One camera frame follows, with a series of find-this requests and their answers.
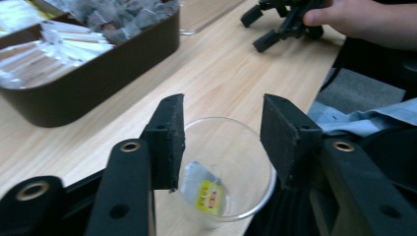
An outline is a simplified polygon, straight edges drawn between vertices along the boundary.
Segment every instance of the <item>black plastic arm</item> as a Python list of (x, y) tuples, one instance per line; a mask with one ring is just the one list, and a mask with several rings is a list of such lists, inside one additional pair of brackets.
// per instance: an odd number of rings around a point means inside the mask
[(164, 98), (139, 139), (113, 147), (104, 170), (67, 188), (54, 176), (16, 185), (0, 201), (0, 235), (155, 235), (153, 190), (178, 187), (183, 96)]
[(311, 9), (323, 8), (323, 0), (310, 1), (278, 1), (278, 0), (262, 0), (259, 5), (256, 5), (242, 18), (242, 24), (247, 28), (250, 24), (260, 18), (262, 11), (275, 8), (281, 18), (286, 19), (278, 29), (273, 29), (260, 37), (254, 42), (255, 48), (259, 52), (264, 52), (280, 40), (285, 40), (288, 37), (300, 38), (305, 33), (308, 33), (311, 38), (320, 38), (324, 31), (322, 27), (306, 27), (303, 24), (303, 16)]
[(415, 208), (361, 147), (324, 140), (318, 162), (326, 183), (313, 182), (310, 198), (321, 235), (416, 235)]
[(261, 142), (281, 188), (300, 189), (309, 184), (312, 153), (320, 148), (322, 129), (292, 102), (265, 94)]

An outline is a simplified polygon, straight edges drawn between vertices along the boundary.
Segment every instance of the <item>wooden table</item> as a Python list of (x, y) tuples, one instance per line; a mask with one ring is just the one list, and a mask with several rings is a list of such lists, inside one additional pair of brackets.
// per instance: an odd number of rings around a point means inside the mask
[[(307, 111), (344, 37), (330, 28), (320, 40), (287, 39), (265, 53), (252, 42), (281, 22), (270, 10), (245, 29), (247, 0), (201, 32), (181, 36), (180, 48), (80, 120), (45, 129), (28, 123), (0, 99), (0, 196), (33, 176), (55, 175), (67, 186), (105, 167), (111, 148), (136, 138), (164, 97), (184, 93), (185, 123), (222, 116), (259, 132), (265, 93)], [(242, 235), (250, 218), (201, 230), (156, 191), (158, 235)]]

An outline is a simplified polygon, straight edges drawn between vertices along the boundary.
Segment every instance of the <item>metal grommet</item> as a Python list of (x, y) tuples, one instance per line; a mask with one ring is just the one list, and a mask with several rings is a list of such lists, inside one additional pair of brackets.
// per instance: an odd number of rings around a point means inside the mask
[(16, 195), (16, 199), (19, 201), (28, 201), (35, 199), (42, 194), (46, 193), (49, 189), (49, 184), (45, 181), (37, 181), (27, 184)]
[(355, 147), (349, 143), (336, 141), (333, 143), (333, 147), (341, 150), (341, 151), (353, 151), (355, 150)]
[(120, 147), (120, 149), (122, 151), (126, 151), (126, 152), (135, 151), (139, 148), (141, 148), (141, 145), (139, 143), (136, 143), (136, 142), (129, 142), (129, 143), (126, 143), (126, 144), (124, 144)]

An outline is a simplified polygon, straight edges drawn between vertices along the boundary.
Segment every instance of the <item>black device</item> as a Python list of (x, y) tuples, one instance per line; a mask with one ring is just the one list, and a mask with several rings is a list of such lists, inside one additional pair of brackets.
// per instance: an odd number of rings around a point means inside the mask
[(0, 201), (0, 235), (155, 235), (153, 190), (178, 188), (184, 148), (176, 94), (159, 103), (138, 139), (113, 147), (104, 170), (66, 188), (55, 176), (12, 188)]
[[(53, 176), (16, 185), (0, 201), (0, 235), (155, 235), (152, 190), (178, 185), (182, 99), (164, 98), (139, 139), (114, 146), (104, 170), (67, 188)], [(406, 139), (383, 136), (384, 149), (375, 142), (381, 139), (327, 138), (292, 102), (266, 94), (261, 142), (279, 184), (247, 235), (317, 235), (306, 215), (323, 236), (417, 235), (417, 161), (405, 151), (415, 147), (417, 129), (410, 131)], [(378, 158), (392, 140), (401, 160)]]
[(262, 11), (269, 9), (275, 9), (281, 18), (285, 18), (278, 29), (272, 29), (254, 42), (255, 48), (259, 52), (264, 52), (288, 37), (300, 38), (305, 33), (311, 38), (322, 37), (323, 28), (321, 26), (306, 27), (303, 24), (303, 16), (307, 11), (323, 8), (324, 5), (324, 0), (260, 0), (259, 4), (246, 12), (240, 21), (248, 28), (263, 15)]

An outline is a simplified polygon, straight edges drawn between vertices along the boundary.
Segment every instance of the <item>screw hole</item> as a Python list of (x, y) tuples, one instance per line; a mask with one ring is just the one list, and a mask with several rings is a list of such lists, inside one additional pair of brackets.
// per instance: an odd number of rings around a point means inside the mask
[(381, 205), (380, 211), (391, 218), (401, 218), (401, 213), (394, 207), (389, 205)]
[(35, 199), (48, 191), (49, 184), (45, 181), (37, 181), (27, 184), (16, 195), (16, 199), (19, 201), (28, 201)]
[(134, 150), (137, 150), (137, 149), (139, 149), (140, 147), (141, 147), (141, 145), (140, 145), (139, 143), (134, 143), (134, 142), (132, 142), (132, 143), (126, 143), (126, 144), (122, 145), (122, 146), (120, 147), (120, 149), (121, 149), (122, 151), (126, 151), (126, 152), (128, 152), (128, 151), (134, 151)]
[(353, 151), (355, 149), (353, 145), (345, 143), (345, 142), (334, 142), (333, 146), (334, 148), (341, 150), (341, 151)]
[(110, 210), (110, 217), (114, 219), (123, 218), (129, 212), (129, 206), (127, 205), (116, 205)]

